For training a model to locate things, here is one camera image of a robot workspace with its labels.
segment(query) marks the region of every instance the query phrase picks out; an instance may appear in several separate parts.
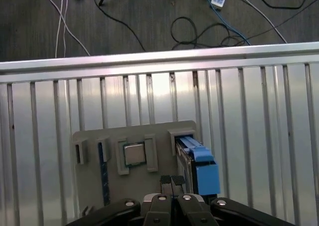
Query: white cable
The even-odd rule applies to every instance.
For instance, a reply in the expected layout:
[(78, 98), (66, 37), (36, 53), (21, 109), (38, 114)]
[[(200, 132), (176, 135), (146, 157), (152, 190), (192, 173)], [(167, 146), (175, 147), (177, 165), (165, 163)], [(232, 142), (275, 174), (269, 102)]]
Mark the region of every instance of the white cable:
[[(61, 7), (60, 7), (60, 11), (62, 12), (63, 10), (63, 0), (61, 0)], [(59, 25), (58, 25), (58, 31), (56, 33), (56, 41), (55, 41), (55, 58), (57, 58), (58, 55), (58, 44), (59, 44), (59, 33), (60, 33), (60, 26), (61, 26), (61, 16), (59, 19)]]
[[(66, 21), (66, 12), (68, 11), (68, 4), (69, 4), (69, 0), (66, 0), (66, 3), (65, 3), (65, 13), (64, 13), (64, 20)], [(66, 54), (66, 44), (65, 44), (65, 30), (66, 30), (66, 27), (64, 25), (64, 30), (63, 30), (63, 44), (64, 44), (64, 54), (63, 54), (63, 57), (65, 58), (65, 54)]]
[(274, 30), (276, 31), (276, 33), (278, 34), (278, 36), (284, 41), (284, 43), (288, 43), (288, 42), (286, 41), (286, 39), (283, 37), (283, 35), (281, 35), (281, 33), (277, 30), (277, 28), (275, 27), (275, 25), (271, 22), (271, 20), (269, 20), (269, 18), (266, 17), (266, 15), (263, 14), (263, 12), (262, 12), (261, 10), (259, 10), (259, 9), (258, 9), (255, 5), (253, 5), (250, 1), (248, 1), (248, 0), (245, 0), (245, 1), (246, 1), (250, 6), (252, 6), (252, 8), (254, 8), (257, 12), (259, 12), (260, 15), (262, 15), (264, 19), (266, 19), (266, 20), (269, 22), (269, 24), (274, 28)]
[(73, 33), (70, 31), (70, 29), (68, 28), (67, 24), (65, 23), (65, 20), (64, 20), (64, 17), (62, 16), (62, 13), (61, 11), (59, 10), (59, 8), (57, 7), (57, 5), (52, 1), (52, 0), (49, 0), (52, 5), (55, 7), (55, 9), (58, 11), (58, 13), (60, 14), (61, 16), (61, 19), (65, 25), (65, 28), (66, 30), (68, 31), (68, 33), (80, 44), (80, 46), (85, 50), (85, 52), (90, 55), (90, 53), (88, 52), (88, 50), (85, 48), (85, 46), (82, 44), (82, 42), (80, 42), (80, 40), (78, 38), (75, 37), (75, 35), (73, 35)]

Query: metal grate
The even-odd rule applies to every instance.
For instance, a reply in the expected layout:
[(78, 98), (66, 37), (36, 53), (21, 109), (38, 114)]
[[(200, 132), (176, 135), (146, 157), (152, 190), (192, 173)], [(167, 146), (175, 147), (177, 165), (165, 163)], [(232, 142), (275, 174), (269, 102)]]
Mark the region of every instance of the metal grate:
[(221, 196), (317, 225), (319, 43), (0, 63), (1, 225), (79, 214), (70, 136), (193, 120)]

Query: power cord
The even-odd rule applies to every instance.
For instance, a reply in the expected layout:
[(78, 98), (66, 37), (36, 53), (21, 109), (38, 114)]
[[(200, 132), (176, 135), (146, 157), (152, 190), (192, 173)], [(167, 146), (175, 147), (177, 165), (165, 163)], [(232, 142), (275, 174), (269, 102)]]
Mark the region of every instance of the power cord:
[[(64, 20), (66, 21), (66, 13), (68, 11), (68, 5), (69, 5), (69, 0), (66, 0), (66, 3), (65, 3), (65, 13), (64, 13)], [(65, 55), (66, 55), (66, 43), (65, 43), (65, 30), (66, 30), (66, 27), (64, 25), (64, 30), (63, 30), (63, 45), (64, 45), (64, 53), (63, 53), (63, 57), (65, 58)]]
[(95, 5), (97, 6), (97, 8), (98, 8), (106, 17), (108, 17), (109, 19), (111, 19), (111, 20), (113, 20), (113, 21), (116, 21), (116, 22), (118, 22), (118, 23), (120, 23), (120, 24), (126, 26), (126, 27), (133, 33), (133, 35), (135, 36), (136, 40), (138, 40), (138, 42), (139, 42), (141, 48), (143, 49), (143, 51), (146, 51), (145, 48), (144, 48), (144, 46), (143, 46), (143, 44), (142, 44), (142, 42), (141, 42), (141, 40), (140, 40), (139, 37), (136, 35), (136, 33), (130, 28), (129, 25), (127, 25), (125, 22), (123, 22), (123, 21), (121, 21), (121, 20), (118, 20), (118, 19), (116, 19), (116, 18), (110, 16), (109, 14), (107, 14), (107, 13), (98, 5), (98, 3), (97, 3), (96, 0), (93, 0), (93, 1), (94, 1)]
[(270, 5), (269, 3), (267, 3), (265, 0), (262, 0), (262, 1), (263, 1), (263, 3), (266, 6), (272, 8), (272, 9), (286, 9), (286, 10), (298, 10), (298, 9), (301, 9), (304, 6), (305, 2), (306, 2), (306, 0), (303, 0), (302, 3), (300, 4), (300, 6), (294, 7), (294, 6), (273, 6), (273, 5)]
[[(63, 0), (61, 0), (61, 7), (60, 11), (62, 12), (63, 10)], [(58, 45), (59, 45), (59, 33), (60, 33), (60, 27), (61, 27), (61, 16), (59, 18), (59, 24), (58, 24), (58, 31), (56, 33), (56, 41), (55, 41), (55, 54), (54, 57), (57, 58), (58, 55)]]
[[(191, 26), (193, 27), (193, 32), (194, 32), (194, 35), (195, 35), (195, 38), (193, 40), (188, 40), (188, 41), (180, 41), (180, 40), (177, 40), (176, 37), (174, 36), (174, 33), (173, 33), (173, 27), (174, 25), (177, 23), (177, 21), (179, 20), (186, 20), (188, 21)], [(202, 44), (202, 43), (198, 43), (198, 39), (205, 33), (207, 32), (209, 29), (211, 28), (214, 28), (214, 27), (222, 27), (224, 28), (226, 31), (227, 31), (227, 37), (225, 37), (222, 42), (218, 45), (207, 45), (207, 44)], [(230, 32), (231, 30), (228, 29), (228, 27), (223, 24), (223, 23), (214, 23), (214, 24), (211, 24), (209, 25), (208, 27), (206, 27), (200, 34), (198, 34), (198, 31), (197, 31), (197, 28), (196, 28), (196, 25), (195, 23), (192, 21), (192, 19), (188, 18), (188, 17), (185, 17), (185, 16), (181, 16), (181, 17), (178, 17), (176, 18), (171, 26), (170, 26), (170, 35), (171, 37), (173, 38), (173, 40), (176, 42), (176, 44), (173, 46), (172, 50), (175, 50), (179, 45), (193, 45), (193, 49), (195, 48), (216, 48), (216, 47), (230, 47), (230, 46), (234, 46), (233, 45), (230, 45), (229, 44), (229, 41), (232, 39), (234, 41), (236, 41), (236, 44), (240, 42), (240, 39), (243, 39), (241, 36), (238, 36), (238, 35), (230, 35)], [(240, 43), (240, 45), (243, 45), (245, 43), (245, 39), (243, 39), (243, 41)]]
[(62, 12), (60, 11), (59, 7), (54, 3), (53, 0), (49, 0), (51, 2), (51, 4), (54, 6), (54, 8), (58, 11), (58, 13), (61, 16), (61, 19), (66, 27), (66, 30), (68, 31), (68, 33), (73, 37), (73, 39), (76, 40), (77, 43), (80, 44), (80, 46), (85, 50), (85, 52), (90, 55), (90, 53), (88, 52), (88, 50), (85, 48), (85, 46), (82, 44), (82, 42), (80, 42), (80, 40), (78, 38), (76, 38), (76, 36), (70, 31), (69, 27), (67, 26), (64, 17), (62, 16)]
[(288, 43), (286, 41), (286, 39), (283, 37), (283, 35), (281, 35), (281, 33), (278, 31), (278, 29), (275, 27), (275, 25), (272, 23), (271, 20), (269, 20), (268, 17), (266, 17), (266, 15), (261, 11), (259, 10), (255, 5), (253, 5), (249, 0), (245, 0), (247, 4), (249, 4), (253, 9), (255, 9), (260, 15), (263, 16), (264, 19), (266, 19), (269, 24), (273, 27), (273, 29), (276, 31), (276, 33), (278, 34), (278, 36), (283, 40), (284, 43)]
[[(289, 17), (288, 19), (284, 20), (282, 23), (280, 23), (279, 25), (275, 26), (276, 28), (280, 27), (281, 25), (287, 23), (288, 21), (290, 21), (291, 19), (293, 19), (294, 17), (296, 17), (297, 15), (299, 15), (300, 13), (302, 13), (304, 10), (306, 10), (307, 8), (309, 8), (310, 6), (312, 6), (313, 4), (315, 4), (318, 0), (314, 0), (312, 1), (311, 3), (309, 3), (306, 7), (304, 7), (301, 11), (297, 12), (296, 14), (292, 15), (291, 17)], [(247, 38), (248, 40), (249, 39), (252, 39), (252, 38), (255, 38), (255, 37), (258, 37), (260, 35), (263, 35), (263, 34), (266, 34), (268, 32), (270, 32), (271, 30), (273, 30), (274, 28), (271, 28), (269, 30), (266, 30), (266, 31), (263, 31), (262, 33), (259, 33), (259, 34), (256, 34), (256, 35), (253, 35), (249, 38)]]
[(207, 0), (208, 3), (210, 4), (211, 8), (213, 9), (213, 11), (215, 12), (215, 14), (219, 17), (219, 19), (228, 27), (229, 30), (231, 30), (232, 32), (235, 32), (236, 34), (238, 34), (239, 36), (241, 36), (248, 45), (250, 45), (249, 41), (247, 40), (247, 38), (240, 33), (238, 30), (234, 29), (232, 26), (230, 26), (224, 19), (223, 17), (218, 13), (218, 11), (215, 9), (215, 7), (212, 5), (212, 3), (210, 2), (210, 0)]

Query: blue cable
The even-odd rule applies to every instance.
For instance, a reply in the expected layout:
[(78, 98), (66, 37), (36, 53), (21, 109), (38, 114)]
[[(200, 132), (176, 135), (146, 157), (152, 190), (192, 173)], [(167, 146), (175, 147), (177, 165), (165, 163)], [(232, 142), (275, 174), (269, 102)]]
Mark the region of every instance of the blue cable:
[(216, 15), (217, 15), (217, 16), (219, 17), (219, 19), (227, 26), (227, 28), (228, 28), (230, 31), (232, 31), (232, 32), (238, 34), (239, 36), (241, 36), (241, 37), (244, 39), (244, 41), (247, 42), (248, 45), (251, 45), (250, 42), (248, 41), (248, 39), (247, 39), (242, 33), (240, 33), (239, 31), (237, 31), (237, 30), (234, 29), (233, 27), (231, 27), (231, 26), (223, 19), (223, 17), (218, 13), (218, 11), (216, 11), (216, 9), (214, 8), (214, 6), (213, 6), (213, 4), (210, 2), (210, 0), (208, 0), (208, 2), (209, 2), (209, 4), (210, 4), (211, 8), (212, 8), (212, 9), (214, 10), (214, 12), (216, 13)]

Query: dark carpet floor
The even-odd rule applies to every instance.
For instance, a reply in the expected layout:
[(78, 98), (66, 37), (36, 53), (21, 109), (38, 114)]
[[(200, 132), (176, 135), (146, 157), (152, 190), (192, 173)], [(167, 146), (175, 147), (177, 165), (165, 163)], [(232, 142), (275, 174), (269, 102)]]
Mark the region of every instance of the dark carpet floor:
[[(61, 0), (54, 0), (60, 6)], [(276, 10), (260, 0), (250, 0), (274, 24), (279, 24), (296, 10)], [(274, 5), (299, 5), (302, 0), (267, 0)], [(141, 39), (147, 51), (171, 50), (174, 41), (170, 25), (175, 18), (186, 16), (198, 32), (214, 22), (220, 22), (206, 0), (105, 0), (103, 9), (125, 21)], [(241, 0), (226, 0), (222, 16), (249, 37), (269, 29), (270, 25)], [(59, 15), (49, 0), (0, 0), (0, 61), (54, 58)], [(87, 47), (91, 55), (141, 52), (133, 34), (96, 8), (93, 0), (69, 0), (66, 17), (70, 30)], [(278, 28), (288, 42), (319, 41), (319, 2)], [(181, 20), (173, 28), (176, 38), (193, 38), (191, 25)], [(63, 30), (60, 34), (58, 57), (63, 57)], [(201, 43), (218, 45), (226, 36), (222, 27), (206, 32)], [(275, 44), (282, 40), (271, 31), (251, 39), (252, 44)], [(66, 56), (84, 56), (83, 49), (66, 34)], [(178, 49), (192, 48), (181, 46)]]

